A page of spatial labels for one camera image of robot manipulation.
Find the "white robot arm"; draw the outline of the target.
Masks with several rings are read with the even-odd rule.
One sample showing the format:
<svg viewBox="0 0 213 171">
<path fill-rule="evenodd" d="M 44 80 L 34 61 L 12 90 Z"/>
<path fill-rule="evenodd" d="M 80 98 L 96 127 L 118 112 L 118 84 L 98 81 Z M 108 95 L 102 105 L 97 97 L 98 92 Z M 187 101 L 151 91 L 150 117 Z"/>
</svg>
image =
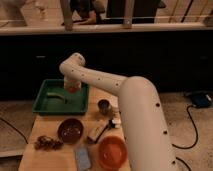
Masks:
<svg viewBox="0 0 213 171">
<path fill-rule="evenodd" d="M 131 171 L 178 171 L 156 87 L 142 76 L 121 76 L 85 67 L 79 53 L 59 66 L 65 88 L 84 82 L 118 97 Z"/>
</svg>

